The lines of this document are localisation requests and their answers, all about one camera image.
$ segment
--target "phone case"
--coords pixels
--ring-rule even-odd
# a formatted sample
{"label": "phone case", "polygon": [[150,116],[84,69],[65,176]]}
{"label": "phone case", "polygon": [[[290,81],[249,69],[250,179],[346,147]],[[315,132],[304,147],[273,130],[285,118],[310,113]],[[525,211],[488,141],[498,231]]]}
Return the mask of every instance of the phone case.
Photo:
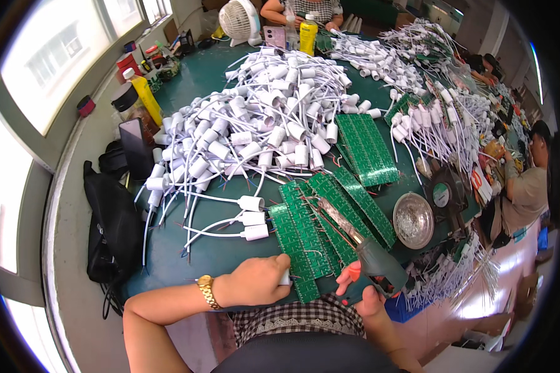
{"label": "phone case", "polygon": [[286,49],[286,32],[284,27],[280,26],[263,26],[263,34],[266,45],[269,47],[278,47]]}

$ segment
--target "checkered shirt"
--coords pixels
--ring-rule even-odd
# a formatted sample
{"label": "checkered shirt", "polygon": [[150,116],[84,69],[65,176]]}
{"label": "checkered shirt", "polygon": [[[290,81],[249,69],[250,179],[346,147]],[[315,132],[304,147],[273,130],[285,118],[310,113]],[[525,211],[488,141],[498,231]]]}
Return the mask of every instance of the checkered shirt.
{"label": "checkered shirt", "polygon": [[284,7],[284,15],[287,15],[286,4],[292,3],[294,9],[292,11],[303,11],[311,14],[317,12],[315,20],[324,25],[334,18],[336,14],[342,14],[342,5],[340,0],[321,0],[320,2],[312,2],[307,0],[280,0],[280,4]]}
{"label": "checkered shirt", "polygon": [[237,312],[233,317],[236,346],[260,335],[294,332],[330,332],[363,336],[363,320],[335,293],[309,303],[292,302],[264,309]]}

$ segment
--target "black bag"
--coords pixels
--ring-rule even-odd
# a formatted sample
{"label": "black bag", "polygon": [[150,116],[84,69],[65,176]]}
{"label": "black bag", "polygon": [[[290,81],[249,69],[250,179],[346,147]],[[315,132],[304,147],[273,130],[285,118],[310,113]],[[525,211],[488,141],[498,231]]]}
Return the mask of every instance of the black bag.
{"label": "black bag", "polygon": [[120,286],[141,263],[142,219],[133,196],[106,174],[98,174],[91,162],[83,165],[85,195],[93,211],[90,226],[87,275],[101,284],[105,294],[102,317],[110,307],[122,316]]}

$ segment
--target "fluorescent light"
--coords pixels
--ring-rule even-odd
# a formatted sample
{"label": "fluorescent light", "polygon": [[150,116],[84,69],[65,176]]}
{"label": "fluorescent light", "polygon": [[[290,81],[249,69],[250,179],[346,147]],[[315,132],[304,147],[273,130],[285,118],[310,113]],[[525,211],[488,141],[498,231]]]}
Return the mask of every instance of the fluorescent light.
{"label": "fluorescent light", "polygon": [[541,101],[541,105],[544,104],[544,93],[541,89],[541,74],[539,73],[539,62],[538,62],[538,55],[537,53],[535,53],[535,46],[533,45],[532,42],[529,42],[531,44],[531,50],[533,51],[533,58],[535,58],[535,67],[537,67],[538,70],[538,84],[539,84],[539,100]]}

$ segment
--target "black smartphone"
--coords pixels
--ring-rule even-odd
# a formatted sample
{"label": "black smartphone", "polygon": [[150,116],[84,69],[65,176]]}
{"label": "black smartphone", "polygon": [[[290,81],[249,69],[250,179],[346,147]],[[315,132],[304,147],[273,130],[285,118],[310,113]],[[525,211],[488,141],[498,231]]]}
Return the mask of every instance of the black smartphone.
{"label": "black smartphone", "polygon": [[120,141],[127,159],[127,166],[133,180],[145,180],[153,169],[153,146],[143,136],[143,123],[140,118],[120,123]]}

